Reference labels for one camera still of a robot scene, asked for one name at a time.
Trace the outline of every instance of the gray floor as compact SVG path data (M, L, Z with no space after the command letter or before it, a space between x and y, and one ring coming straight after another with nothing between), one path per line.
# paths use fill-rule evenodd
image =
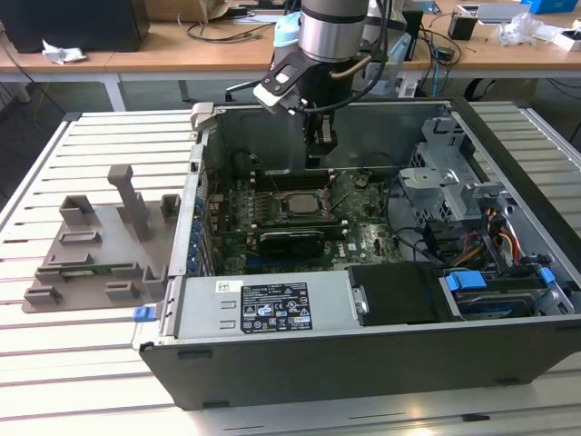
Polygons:
M197 101L222 103L225 88L238 82L189 82L188 85L191 96L195 96ZM562 82L581 86L581 81ZM451 81L444 94L463 95L467 83ZM558 92L547 80L532 84L524 94L522 89L520 92L510 86L508 89L496 92L495 99L528 101L567 139L581 120L581 89L562 88L570 94L578 95L579 100ZM126 84L125 91L128 107L132 111L192 107L191 103L182 102L176 82L132 82ZM48 93L66 112L112 110L100 84L51 84ZM4 110L0 116L0 207L16 189L62 118L61 113L46 98L40 100L41 96L38 89L33 90L32 102L12 107L10 111ZM251 92L236 94L236 98L238 101L251 101ZM574 145L581 149L581 134L575 139Z

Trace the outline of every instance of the power supply label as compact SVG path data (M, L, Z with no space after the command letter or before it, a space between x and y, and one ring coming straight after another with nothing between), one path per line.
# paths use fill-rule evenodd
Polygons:
M307 283L242 286L241 319L246 334L312 330Z

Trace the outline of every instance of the blue clip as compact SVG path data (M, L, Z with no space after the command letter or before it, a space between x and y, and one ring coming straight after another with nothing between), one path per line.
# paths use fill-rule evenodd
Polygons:
M452 292L459 289L482 289L487 287L487 283L480 271L454 271L446 277L446 283Z
M548 287L551 287L556 282L555 275L550 268L544 267L538 272Z
M136 307L135 311L133 311L133 320L135 322L155 321L155 307L152 306Z

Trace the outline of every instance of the black computer case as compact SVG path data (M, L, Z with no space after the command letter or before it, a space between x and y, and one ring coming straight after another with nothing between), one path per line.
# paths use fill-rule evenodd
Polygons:
M143 0L0 0L0 21L19 53L62 48L134 52L149 31Z

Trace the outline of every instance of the gray 3d printed part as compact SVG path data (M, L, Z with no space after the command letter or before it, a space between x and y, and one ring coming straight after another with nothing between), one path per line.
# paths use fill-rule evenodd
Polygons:
M181 200L165 195L144 203L132 173L117 165L109 174L124 207L93 208L83 195L64 199L64 223L26 292L25 312L132 307L163 298Z

